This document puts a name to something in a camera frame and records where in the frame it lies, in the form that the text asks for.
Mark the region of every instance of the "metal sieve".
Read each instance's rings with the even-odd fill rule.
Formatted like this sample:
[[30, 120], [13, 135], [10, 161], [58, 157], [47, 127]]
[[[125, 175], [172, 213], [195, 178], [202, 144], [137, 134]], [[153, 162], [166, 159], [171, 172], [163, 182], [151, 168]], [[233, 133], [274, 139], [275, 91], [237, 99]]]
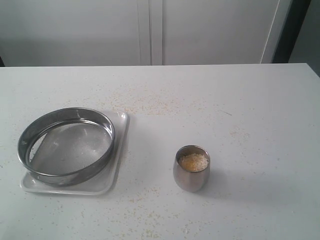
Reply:
[[104, 114], [72, 107], [31, 123], [18, 141], [18, 157], [30, 174], [55, 186], [75, 185], [100, 172], [115, 145], [115, 128]]

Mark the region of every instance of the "table surface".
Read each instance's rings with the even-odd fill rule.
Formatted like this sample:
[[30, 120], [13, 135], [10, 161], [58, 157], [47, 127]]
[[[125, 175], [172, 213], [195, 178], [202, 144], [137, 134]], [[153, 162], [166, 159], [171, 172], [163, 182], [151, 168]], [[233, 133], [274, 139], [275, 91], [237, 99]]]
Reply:
[[[319, 239], [320, 79], [306, 64], [0, 68], [0, 239]], [[117, 182], [101, 196], [26, 193], [16, 148], [66, 107], [124, 110]], [[181, 190], [176, 151], [211, 156]]]

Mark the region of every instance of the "white tray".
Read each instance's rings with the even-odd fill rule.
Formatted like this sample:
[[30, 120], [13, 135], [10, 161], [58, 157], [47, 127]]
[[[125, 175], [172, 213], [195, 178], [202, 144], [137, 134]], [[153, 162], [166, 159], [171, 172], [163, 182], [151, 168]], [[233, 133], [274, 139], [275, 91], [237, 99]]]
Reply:
[[115, 146], [110, 162], [93, 178], [72, 186], [54, 187], [38, 181], [27, 172], [20, 182], [21, 188], [30, 193], [44, 194], [72, 194], [72, 195], [101, 195], [106, 193], [113, 185], [115, 176], [118, 176], [119, 159], [123, 141], [126, 136], [128, 118], [123, 111], [100, 111], [112, 121], [115, 128]]

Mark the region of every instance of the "white cabinet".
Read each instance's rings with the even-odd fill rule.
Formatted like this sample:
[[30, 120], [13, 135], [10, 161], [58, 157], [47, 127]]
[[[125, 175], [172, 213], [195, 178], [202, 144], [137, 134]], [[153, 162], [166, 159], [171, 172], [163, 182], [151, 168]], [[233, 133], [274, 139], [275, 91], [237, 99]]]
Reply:
[[0, 0], [7, 66], [271, 62], [291, 0]]

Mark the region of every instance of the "stainless steel cup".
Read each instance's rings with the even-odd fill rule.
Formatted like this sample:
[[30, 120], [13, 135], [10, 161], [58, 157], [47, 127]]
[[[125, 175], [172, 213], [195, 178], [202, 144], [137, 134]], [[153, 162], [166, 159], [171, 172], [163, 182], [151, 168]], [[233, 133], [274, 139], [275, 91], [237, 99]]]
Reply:
[[[202, 154], [208, 160], [207, 167], [202, 171], [188, 171], [180, 166], [179, 159], [182, 156], [190, 154]], [[210, 156], [201, 147], [195, 145], [187, 145], [178, 150], [175, 155], [173, 165], [173, 177], [180, 188], [188, 192], [196, 192], [200, 190], [208, 181], [210, 175]]]

